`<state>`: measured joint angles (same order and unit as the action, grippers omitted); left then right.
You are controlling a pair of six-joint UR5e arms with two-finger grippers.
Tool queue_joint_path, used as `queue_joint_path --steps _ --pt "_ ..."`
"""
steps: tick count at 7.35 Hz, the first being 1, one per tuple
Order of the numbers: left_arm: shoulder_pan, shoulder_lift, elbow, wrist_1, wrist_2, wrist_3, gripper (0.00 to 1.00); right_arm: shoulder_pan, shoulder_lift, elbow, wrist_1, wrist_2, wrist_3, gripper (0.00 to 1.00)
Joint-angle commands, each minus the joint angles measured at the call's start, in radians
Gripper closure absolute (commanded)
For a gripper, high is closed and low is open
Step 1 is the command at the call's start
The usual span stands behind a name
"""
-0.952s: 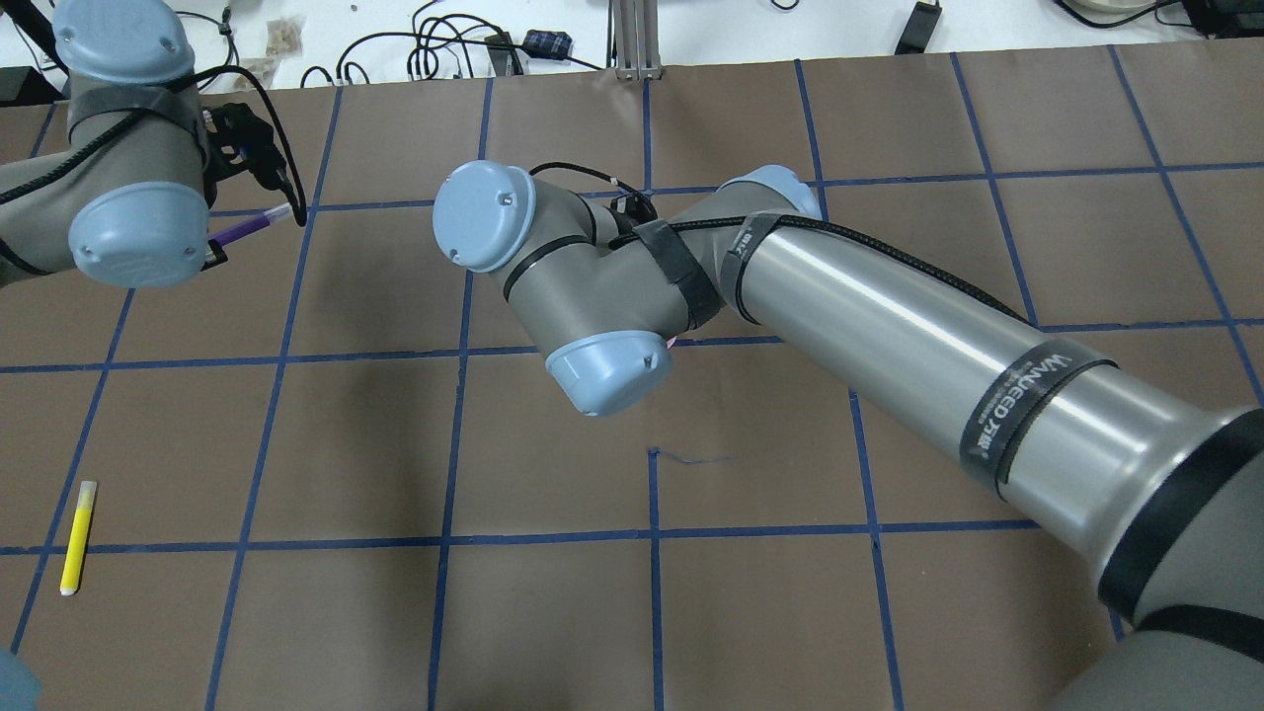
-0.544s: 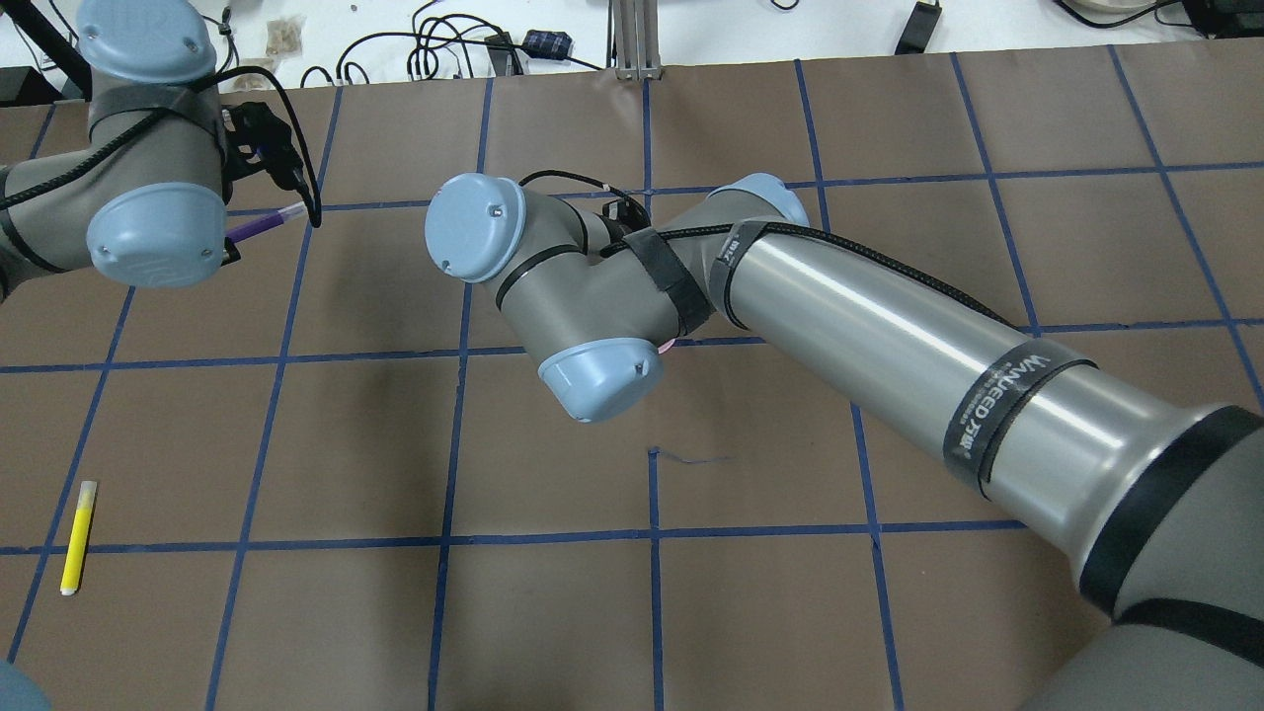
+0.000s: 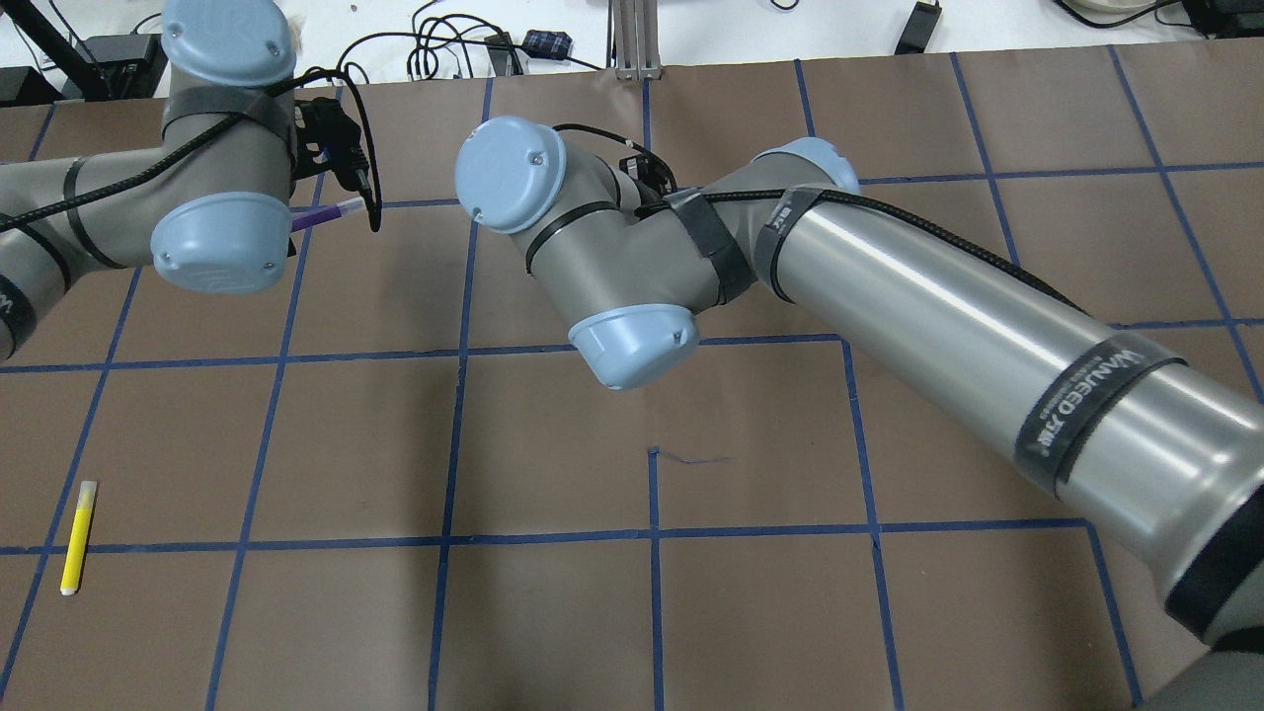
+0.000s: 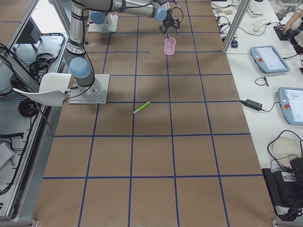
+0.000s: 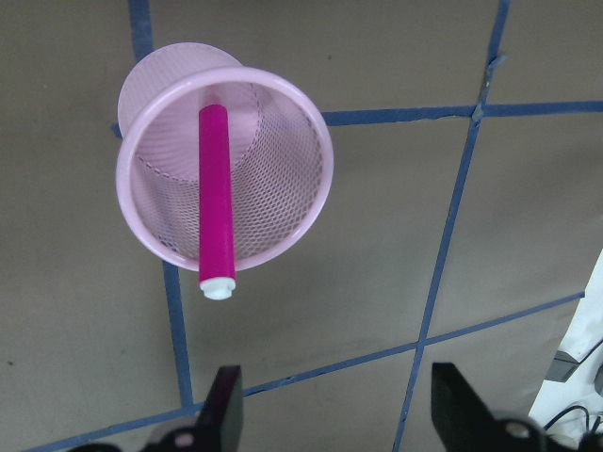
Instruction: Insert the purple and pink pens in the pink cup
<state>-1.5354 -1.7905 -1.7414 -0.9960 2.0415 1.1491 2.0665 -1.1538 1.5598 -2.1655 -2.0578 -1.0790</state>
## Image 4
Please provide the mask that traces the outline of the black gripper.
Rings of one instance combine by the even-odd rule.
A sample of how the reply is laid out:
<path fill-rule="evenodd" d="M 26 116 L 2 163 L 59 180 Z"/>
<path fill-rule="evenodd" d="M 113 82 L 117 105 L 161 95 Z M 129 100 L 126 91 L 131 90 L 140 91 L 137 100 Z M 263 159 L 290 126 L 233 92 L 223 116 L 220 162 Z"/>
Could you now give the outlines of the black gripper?
<path fill-rule="evenodd" d="M 180 29 L 180 21 L 174 20 L 169 3 L 162 4 L 166 11 L 166 17 L 162 22 L 162 25 L 159 26 L 160 32 L 164 35 L 165 39 L 168 38 L 168 25 L 172 25 L 172 27 L 176 30 L 178 35 Z"/>

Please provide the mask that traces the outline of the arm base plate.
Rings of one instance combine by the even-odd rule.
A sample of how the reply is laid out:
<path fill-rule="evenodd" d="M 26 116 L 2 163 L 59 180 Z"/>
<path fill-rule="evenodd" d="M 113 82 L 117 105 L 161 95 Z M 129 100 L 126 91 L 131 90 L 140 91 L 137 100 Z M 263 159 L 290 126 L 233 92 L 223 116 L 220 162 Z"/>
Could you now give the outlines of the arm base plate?
<path fill-rule="evenodd" d="M 86 91 L 87 88 L 79 86 L 74 79 L 73 86 L 77 88 L 71 91 L 68 103 L 71 105 L 106 104 L 109 80 L 109 74 L 95 74 L 93 85 Z"/>
<path fill-rule="evenodd" d="M 90 14 L 89 33 L 111 33 L 116 32 L 118 24 L 117 14 L 104 15 L 100 12 Z"/>

